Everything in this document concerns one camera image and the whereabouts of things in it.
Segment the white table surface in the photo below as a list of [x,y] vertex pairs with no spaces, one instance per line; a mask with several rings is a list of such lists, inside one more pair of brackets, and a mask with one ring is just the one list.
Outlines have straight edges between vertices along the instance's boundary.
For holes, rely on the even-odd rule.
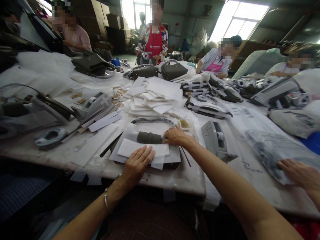
[[[120,84],[130,86],[132,81],[118,77],[115,81],[109,80],[107,83],[84,84],[84,86],[87,88],[87,92],[105,91],[110,94],[112,88]],[[70,95],[68,94],[62,94],[55,99],[66,106],[70,106],[72,103]],[[261,110],[261,108],[247,102],[237,104]],[[92,153],[92,157],[88,160],[84,168],[72,163],[71,160],[75,160],[79,156],[74,151],[74,147],[85,140],[94,141],[94,136],[92,137],[93,134],[89,131],[82,134],[77,133],[66,143],[48,151],[41,151],[34,144],[34,139],[47,130],[19,136],[2,141],[0,145],[0,155],[54,168],[71,171],[81,170],[90,175],[115,179],[118,174],[122,172],[123,165],[109,161],[110,152],[103,158],[100,158],[99,154],[123,131],[126,124],[134,119],[134,117],[130,118],[123,112],[121,112],[121,115],[123,119],[115,123],[117,130],[106,139],[104,143],[97,142],[101,147],[97,152]],[[238,155],[238,158],[230,162],[229,166],[234,168],[242,177],[252,184],[276,209],[305,217],[320,217],[316,207],[305,194],[304,190],[294,186],[283,186],[268,174],[266,169],[258,162],[255,153],[245,142],[243,136],[240,135],[228,120],[218,120],[199,114],[196,114],[196,116],[199,119],[200,126],[203,126],[209,120],[215,120],[220,123],[226,138],[228,151]],[[69,126],[64,126],[64,128],[72,130],[77,125],[78,122],[74,120],[70,122]],[[176,170],[157,170],[149,167],[140,183],[146,186],[172,189],[203,197],[206,196],[204,208],[214,210],[221,201],[221,197],[208,178],[204,176],[203,171],[195,160],[188,153],[187,156],[190,160],[191,167],[189,167],[185,157]],[[260,172],[245,168],[245,165],[248,164],[251,169],[259,170]]]

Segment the glue container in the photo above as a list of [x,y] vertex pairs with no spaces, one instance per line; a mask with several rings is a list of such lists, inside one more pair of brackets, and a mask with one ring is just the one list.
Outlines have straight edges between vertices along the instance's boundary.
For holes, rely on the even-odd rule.
[[179,125],[183,131],[189,131],[189,130],[193,129],[191,120],[187,119],[187,118],[180,118]]

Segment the bangle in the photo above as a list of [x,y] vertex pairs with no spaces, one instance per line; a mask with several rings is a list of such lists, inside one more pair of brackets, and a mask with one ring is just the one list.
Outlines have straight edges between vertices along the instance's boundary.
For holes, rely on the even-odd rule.
[[107,203],[107,191],[108,191],[108,188],[106,188],[106,190],[104,190],[104,193],[105,193],[105,195],[104,195],[104,205],[106,206],[107,211],[109,213],[111,213],[112,210],[110,210],[110,208],[108,207],[108,203]]

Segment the bright window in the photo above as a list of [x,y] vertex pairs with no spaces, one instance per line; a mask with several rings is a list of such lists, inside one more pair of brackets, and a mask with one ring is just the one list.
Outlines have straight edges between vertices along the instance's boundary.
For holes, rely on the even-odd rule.
[[151,21],[150,0],[121,0],[122,15],[127,19],[129,28],[139,29],[140,13],[146,15],[146,24]]
[[268,9],[268,6],[259,4],[226,1],[210,40],[220,42],[222,38],[235,35],[248,39]]

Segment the person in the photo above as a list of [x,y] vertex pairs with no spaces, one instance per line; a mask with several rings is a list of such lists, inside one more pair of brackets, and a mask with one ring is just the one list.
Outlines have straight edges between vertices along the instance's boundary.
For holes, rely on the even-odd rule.
[[309,165],[292,159],[283,159],[278,164],[293,182],[306,191],[320,212],[320,173]]
[[[167,130],[164,137],[163,143],[181,146],[195,159],[239,220],[248,239],[302,239],[244,178],[193,137],[186,135],[179,126]],[[127,160],[122,175],[53,239],[91,239],[121,198],[138,184],[154,156],[152,147],[137,149]],[[155,203],[124,205],[123,213],[114,214],[109,220],[111,228],[104,239],[198,239],[191,230],[186,230],[181,215],[174,217],[172,212],[160,207],[150,211],[151,204]]]
[[3,14],[4,25],[1,30],[20,37],[20,19],[10,9],[5,10]]
[[300,69],[307,68],[310,61],[313,61],[315,52],[311,49],[291,51],[288,62],[277,63],[265,74],[277,77],[293,77],[300,72]]
[[63,43],[71,51],[87,50],[92,52],[90,39],[87,32],[79,26],[78,19],[72,11],[70,3],[60,0],[52,2],[53,18],[52,30],[61,31],[63,34]]
[[[143,52],[152,52],[157,65],[165,59],[168,51],[168,32],[161,24],[163,8],[164,0],[153,0],[152,23],[144,27],[138,44]],[[135,51],[135,53],[136,55],[141,54],[139,51]]]
[[199,62],[196,73],[200,71],[214,72],[216,77],[223,79],[228,76],[228,68],[232,63],[233,52],[242,43],[240,36],[233,36],[222,40],[219,48],[212,48]]
[[140,13],[140,22],[141,22],[141,25],[139,28],[139,38],[141,39],[143,34],[142,31],[146,27],[146,14],[143,12]]

